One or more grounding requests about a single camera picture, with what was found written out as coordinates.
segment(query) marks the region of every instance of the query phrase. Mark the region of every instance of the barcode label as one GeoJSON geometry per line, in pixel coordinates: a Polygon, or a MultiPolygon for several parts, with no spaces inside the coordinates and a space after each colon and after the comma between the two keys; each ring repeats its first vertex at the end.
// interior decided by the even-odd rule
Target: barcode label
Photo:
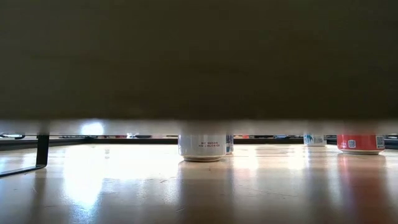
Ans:
{"type": "Polygon", "coordinates": [[[348,147],[352,149],[356,148],[355,140],[348,140],[348,147]]]}
{"type": "Polygon", "coordinates": [[[376,136],[376,147],[384,149],[384,136],[376,136]]]}
{"type": "Polygon", "coordinates": [[[313,139],[313,143],[314,143],[314,144],[323,143],[323,139],[322,139],[322,138],[314,138],[314,139],[313,139]]]}

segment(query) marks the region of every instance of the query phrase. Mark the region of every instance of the black metal leg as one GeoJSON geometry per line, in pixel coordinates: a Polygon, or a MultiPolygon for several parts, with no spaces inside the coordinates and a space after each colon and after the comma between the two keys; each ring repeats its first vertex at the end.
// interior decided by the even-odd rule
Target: black metal leg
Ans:
{"type": "Polygon", "coordinates": [[[49,139],[50,136],[48,135],[37,136],[36,166],[0,172],[0,178],[41,169],[47,166],[47,161],[49,159],[49,139]]]}
{"type": "Polygon", "coordinates": [[[37,166],[47,166],[47,161],[49,159],[49,140],[50,136],[48,135],[37,136],[37,166]]]}

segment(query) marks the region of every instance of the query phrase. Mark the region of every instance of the blue can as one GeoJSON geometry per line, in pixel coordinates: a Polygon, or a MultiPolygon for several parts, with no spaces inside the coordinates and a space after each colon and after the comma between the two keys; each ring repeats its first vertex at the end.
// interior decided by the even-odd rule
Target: blue can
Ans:
{"type": "Polygon", "coordinates": [[[304,145],[305,146],[326,146],[326,137],[323,134],[304,134],[304,145]]]}
{"type": "Polygon", "coordinates": [[[234,151],[234,136],[227,135],[226,136],[226,154],[230,155],[234,151]]]}

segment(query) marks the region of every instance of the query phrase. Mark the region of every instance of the red can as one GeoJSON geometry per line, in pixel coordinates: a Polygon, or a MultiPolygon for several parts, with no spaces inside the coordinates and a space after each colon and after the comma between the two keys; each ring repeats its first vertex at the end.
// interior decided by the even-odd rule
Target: red can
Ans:
{"type": "Polygon", "coordinates": [[[339,134],[337,148],[350,154],[377,155],[384,150],[384,136],[339,134]]]}

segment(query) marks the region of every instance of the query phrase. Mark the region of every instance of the white can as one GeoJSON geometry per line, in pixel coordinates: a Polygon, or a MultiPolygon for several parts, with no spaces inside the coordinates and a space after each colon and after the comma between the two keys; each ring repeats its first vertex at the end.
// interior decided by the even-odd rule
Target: white can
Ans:
{"type": "Polygon", "coordinates": [[[178,150],[186,161],[213,162],[226,154],[226,135],[178,136],[178,150]]]}
{"type": "Polygon", "coordinates": [[[226,136],[226,154],[230,155],[234,152],[234,136],[227,135],[226,136]]]}
{"type": "Polygon", "coordinates": [[[311,147],[326,146],[326,136],[322,134],[304,134],[304,145],[311,147]]]}

